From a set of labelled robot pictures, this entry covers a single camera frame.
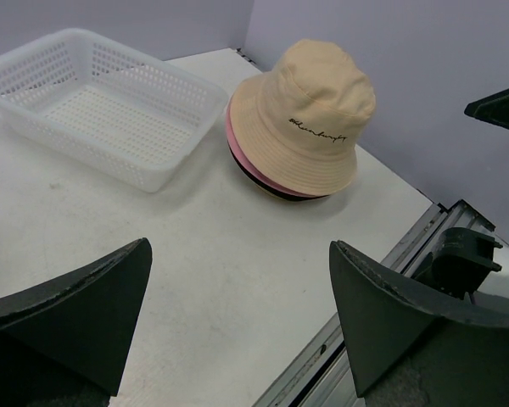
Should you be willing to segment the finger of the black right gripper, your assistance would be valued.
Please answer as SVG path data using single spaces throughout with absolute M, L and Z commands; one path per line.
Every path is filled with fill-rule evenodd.
M 509 88 L 469 103 L 464 114 L 509 130 Z

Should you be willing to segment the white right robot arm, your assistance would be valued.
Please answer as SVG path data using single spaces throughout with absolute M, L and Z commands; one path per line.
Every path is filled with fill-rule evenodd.
M 470 102 L 464 114 L 509 130 L 509 88 Z M 411 277 L 441 293 L 486 308 L 509 308 L 509 271 L 494 261 L 504 246 L 471 227 L 439 235 Z

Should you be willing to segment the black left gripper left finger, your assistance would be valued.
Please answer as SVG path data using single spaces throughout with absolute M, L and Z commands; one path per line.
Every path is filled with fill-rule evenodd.
M 107 406 L 142 308 L 152 248 L 137 239 L 0 298 L 0 406 Z

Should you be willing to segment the black bucket hat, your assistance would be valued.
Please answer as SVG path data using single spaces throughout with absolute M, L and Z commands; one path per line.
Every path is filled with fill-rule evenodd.
M 238 159 L 237 155 L 232 150 L 232 146 L 228 145 L 228 148 L 230 150 L 230 153 L 238 165 L 238 168 L 262 191 L 266 192 L 267 194 L 279 198 L 284 201 L 288 202 L 304 202 L 304 201 L 312 201 L 321 199 L 321 197 L 301 197 L 298 195 L 294 195 L 287 192 L 279 191 L 278 189 L 271 187 L 267 184 L 265 184 L 263 181 L 259 180 L 255 175 L 253 175 L 251 172 L 247 170 L 247 168 L 242 164 L 242 162 Z

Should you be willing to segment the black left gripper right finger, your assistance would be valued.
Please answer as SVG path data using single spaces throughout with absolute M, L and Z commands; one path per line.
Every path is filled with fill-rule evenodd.
M 329 248 L 343 333 L 372 306 L 377 331 L 352 339 L 355 391 L 369 406 L 509 406 L 509 308 L 452 298 L 349 244 Z

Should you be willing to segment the beige hat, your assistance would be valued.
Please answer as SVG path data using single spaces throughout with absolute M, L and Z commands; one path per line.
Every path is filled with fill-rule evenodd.
M 303 39 L 229 103 L 247 160 L 287 189 L 333 195 L 355 178 L 355 147 L 376 109 L 369 77 L 333 42 Z

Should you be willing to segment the pink hat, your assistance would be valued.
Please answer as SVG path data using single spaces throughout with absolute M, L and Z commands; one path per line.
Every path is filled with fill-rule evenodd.
M 225 122 L 226 122 L 227 144 L 232 146 L 232 150 L 234 151 L 234 153 L 237 155 L 238 159 L 242 162 L 242 164 L 247 168 L 247 170 L 249 172 L 251 172 L 253 175 L 255 175 L 259 180 L 263 181 L 265 184 L 267 184 L 271 187 L 274 187 L 274 188 L 278 189 L 279 191 L 291 193 L 291 194 L 298 195 L 301 197 L 317 197 L 317 196 L 311 196 L 311 195 L 307 195 L 307 194 L 303 194 L 300 192 L 290 190 L 290 189 L 283 187 L 280 184 L 274 182 L 267 176 L 264 176 L 259 170 L 257 170 L 252 165 L 252 163 L 245 156 L 243 150 L 238 145 L 238 141 L 235 137 L 235 134 L 234 134 L 234 131 L 232 128 L 232 122 L 230 119 L 230 107 L 227 107 Z

